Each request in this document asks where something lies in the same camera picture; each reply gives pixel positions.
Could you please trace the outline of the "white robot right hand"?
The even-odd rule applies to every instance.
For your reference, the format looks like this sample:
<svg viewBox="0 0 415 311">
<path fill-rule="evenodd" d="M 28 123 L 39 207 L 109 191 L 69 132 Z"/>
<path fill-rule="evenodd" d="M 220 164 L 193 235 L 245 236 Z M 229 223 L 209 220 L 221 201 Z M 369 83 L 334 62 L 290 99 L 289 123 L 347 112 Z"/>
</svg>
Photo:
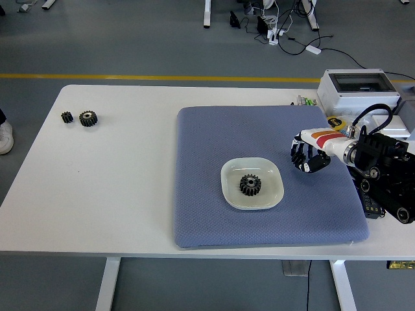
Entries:
<svg viewBox="0 0 415 311">
<path fill-rule="evenodd" d="M 353 166 L 357 141 L 329 128 L 302 130 L 292 140 L 291 161 L 306 173 L 317 172 L 328 166 L 336 156 L 346 165 Z"/>
</svg>

